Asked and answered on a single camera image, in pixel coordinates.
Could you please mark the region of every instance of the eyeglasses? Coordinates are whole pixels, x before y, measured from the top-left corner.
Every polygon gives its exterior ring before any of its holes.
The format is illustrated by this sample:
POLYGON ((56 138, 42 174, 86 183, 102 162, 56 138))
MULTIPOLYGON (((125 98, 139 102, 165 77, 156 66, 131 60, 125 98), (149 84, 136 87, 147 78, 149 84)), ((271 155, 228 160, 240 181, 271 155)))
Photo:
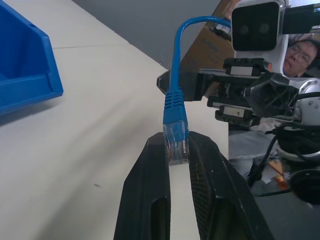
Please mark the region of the eyeglasses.
POLYGON ((310 64, 310 56, 307 53, 305 53, 299 45, 296 44, 290 46, 288 49, 290 49, 294 55, 299 54, 298 57, 295 59, 298 63, 304 64, 306 66, 310 64))

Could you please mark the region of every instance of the white label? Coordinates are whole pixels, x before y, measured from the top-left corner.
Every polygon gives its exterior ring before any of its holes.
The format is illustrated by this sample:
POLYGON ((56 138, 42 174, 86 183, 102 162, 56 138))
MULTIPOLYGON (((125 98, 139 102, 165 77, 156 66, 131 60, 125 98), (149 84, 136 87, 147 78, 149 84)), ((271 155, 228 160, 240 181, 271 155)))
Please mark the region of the white label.
POLYGON ((233 108, 229 106, 225 106, 223 110, 223 114, 231 115, 239 118, 243 118, 245 115, 244 109, 233 108))
POLYGON ((253 69, 252 66, 232 66, 230 74, 251 76, 253 69))

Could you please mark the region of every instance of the ethernet cable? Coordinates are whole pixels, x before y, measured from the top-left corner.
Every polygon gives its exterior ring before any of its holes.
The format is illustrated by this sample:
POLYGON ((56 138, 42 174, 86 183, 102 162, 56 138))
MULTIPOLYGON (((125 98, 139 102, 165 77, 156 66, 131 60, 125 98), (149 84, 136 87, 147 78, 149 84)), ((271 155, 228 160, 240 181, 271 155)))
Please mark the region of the ethernet cable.
POLYGON ((190 162, 188 120, 184 103, 184 93, 179 87, 180 45, 183 31, 188 26, 201 22, 212 22, 228 28, 231 27, 230 22, 222 18, 199 16, 185 21, 176 32, 170 71, 170 85, 165 94, 163 111, 163 135, 169 166, 190 162))

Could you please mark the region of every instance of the gray wall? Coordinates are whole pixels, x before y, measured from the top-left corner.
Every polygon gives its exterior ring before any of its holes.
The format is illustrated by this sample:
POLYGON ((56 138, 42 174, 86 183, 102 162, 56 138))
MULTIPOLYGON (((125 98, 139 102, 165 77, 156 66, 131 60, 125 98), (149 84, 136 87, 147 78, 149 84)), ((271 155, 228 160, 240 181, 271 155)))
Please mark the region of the gray wall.
MULTIPOLYGON (((185 20, 211 15, 220 0, 73 0, 110 29, 168 68, 178 27, 185 20)), ((204 24, 184 32, 181 56, 204 24)))

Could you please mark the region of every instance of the person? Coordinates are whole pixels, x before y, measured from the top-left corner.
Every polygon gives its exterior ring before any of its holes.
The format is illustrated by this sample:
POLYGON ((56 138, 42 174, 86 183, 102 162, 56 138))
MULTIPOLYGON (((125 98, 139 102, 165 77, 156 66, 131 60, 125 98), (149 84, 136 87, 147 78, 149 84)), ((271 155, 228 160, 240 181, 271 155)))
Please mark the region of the person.
POLYGON ((319 43, 305 39, 295 42, 287 48, 283 73, 287 77, 302 77, 303 74, 313 67, 318 54, 319 43))

